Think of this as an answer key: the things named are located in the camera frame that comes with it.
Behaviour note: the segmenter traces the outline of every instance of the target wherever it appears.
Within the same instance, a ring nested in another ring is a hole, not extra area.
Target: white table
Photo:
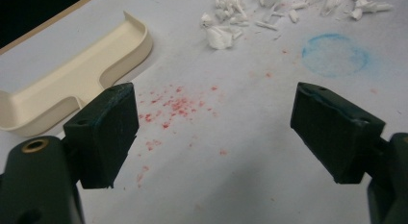
[[[370,223],[370,177],[336,185],[290,128],[295,88],[332,89],[386,121],[385,139],[408,132],[408,0],[378,0],[395,9],[359,22],[336,19],[343,9],[320,16],[320,2],[297,24],[281,18],[278,32],[255,26],[265,9],[244,1],[251,25],[227,50],[211,49],[199,27],[214,0],[92,0],[0,56],[0,88],[13,92],[103,37],[122,11],[148,26],[152,53],[119,81],[135,84],[138,137],[115,188],[80,190],[87,223]],[[306,60],[314,37],[339,58],[323,49]],[[342,61],[350,50],[364,55]],[[45,134],[63,137],[62,124]],[[0,171],[24,139],[0,132]]]

